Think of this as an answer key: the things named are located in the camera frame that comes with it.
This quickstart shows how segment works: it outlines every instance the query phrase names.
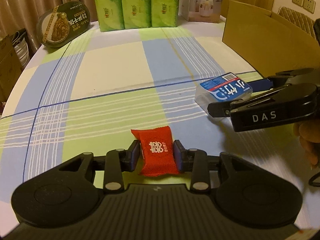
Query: plaid tablecloth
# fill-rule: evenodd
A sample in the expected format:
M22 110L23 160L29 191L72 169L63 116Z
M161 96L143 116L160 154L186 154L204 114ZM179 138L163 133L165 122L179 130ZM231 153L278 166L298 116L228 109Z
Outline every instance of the plaid tablecloth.
M17 220L14 189L57 164L90 151L127 148L130 129L169 125L185 148L241 155L294 183L304 195L301 227L320 225L320 191L292 126L235 133L229 119L213 123L194 102L197 83L226 72L260 78L222 43L224 23L180 20L177 28L101 33L97 23L57 50L41 47L22 73L0 121L0 234ZM188 183L187 174L126 183ZM102 172L95 180L102 187Z

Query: humidifier box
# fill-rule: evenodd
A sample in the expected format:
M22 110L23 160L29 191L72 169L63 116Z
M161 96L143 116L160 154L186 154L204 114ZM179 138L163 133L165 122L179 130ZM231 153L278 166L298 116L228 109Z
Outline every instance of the humidifier box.
M219 23L222 0L180 0L179 11L190 22Z

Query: red packet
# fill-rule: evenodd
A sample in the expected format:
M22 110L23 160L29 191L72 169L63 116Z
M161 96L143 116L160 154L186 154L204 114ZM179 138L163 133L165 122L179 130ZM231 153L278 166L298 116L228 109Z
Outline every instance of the red packet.
M179 174L173 158L172 135L169 126L150 130L131 130L140 141L144 166L140 175L155 177Z

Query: barcode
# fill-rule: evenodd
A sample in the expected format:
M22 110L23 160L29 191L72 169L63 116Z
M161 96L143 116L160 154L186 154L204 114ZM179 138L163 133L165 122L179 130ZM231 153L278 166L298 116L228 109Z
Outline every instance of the barcode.
M229 73L229 74L227 74L227 75L222 76L222 78L225 79L225 80L227 80L227 81L229 81L229 80L231 80L231 79L236 78L236 76L233 75L232 73Z

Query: finger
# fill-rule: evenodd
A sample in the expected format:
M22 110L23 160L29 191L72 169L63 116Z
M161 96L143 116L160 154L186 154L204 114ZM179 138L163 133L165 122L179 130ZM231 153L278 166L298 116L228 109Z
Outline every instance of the finger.
M302 136L300 136L300 143L302 148L307 152L314 152L313 143L305 140Z
M309 120L299 126L299 134L305 140L320 143L320 120Z
M299 127L301 125L301 122L297 122L293 125L293 134L295 136L300 136L300 133L299 133Z
M308 161L312 164L312 165L317 165L319 160L317 155L315 155L314 153L311 152L305 152L306 158L308 159Z

